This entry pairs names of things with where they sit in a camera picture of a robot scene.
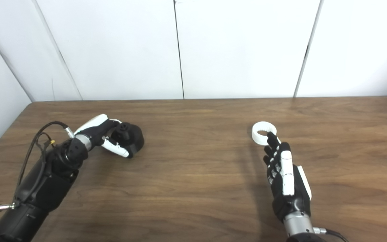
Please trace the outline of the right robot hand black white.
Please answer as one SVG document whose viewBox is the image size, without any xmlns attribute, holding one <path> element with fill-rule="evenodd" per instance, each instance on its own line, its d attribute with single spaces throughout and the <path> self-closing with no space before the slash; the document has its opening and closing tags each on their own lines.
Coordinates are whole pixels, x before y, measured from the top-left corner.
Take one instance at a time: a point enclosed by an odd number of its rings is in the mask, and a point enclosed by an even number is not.
<svg viewBox="0 0 387 242">
<path fill-rule="evenodd" d="M 293 164 L 292 152 L 287 142 L 269 132 L 263 161 L 267 166 L 267 179 L 273 195 L 275 216 L 283 221 L 286 216 L 300 212 L 311 216 L 311 196 L 300 167 Z"/>
</svg>

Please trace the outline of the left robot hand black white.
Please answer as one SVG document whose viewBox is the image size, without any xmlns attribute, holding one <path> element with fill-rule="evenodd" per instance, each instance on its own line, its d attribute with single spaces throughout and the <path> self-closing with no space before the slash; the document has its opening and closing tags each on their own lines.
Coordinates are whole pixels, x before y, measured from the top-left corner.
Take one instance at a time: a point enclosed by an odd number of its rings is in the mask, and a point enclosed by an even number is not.
<svg viewBox="0 0 387 242">
<path fill-rule="evenodd" d="M 84 123 L 74 132 L 74 139 L 81 141 L 86 150 L 94 147 L 103 147 L 106 150 L 124 158 L 133 158 L 133 152 L 122 147 L 118 141 L 111 138 L 108 133 L 121 125 L 126 124 L 117 119 L 110 119 L 106 114 L 100 114 Z"/>
</svg>

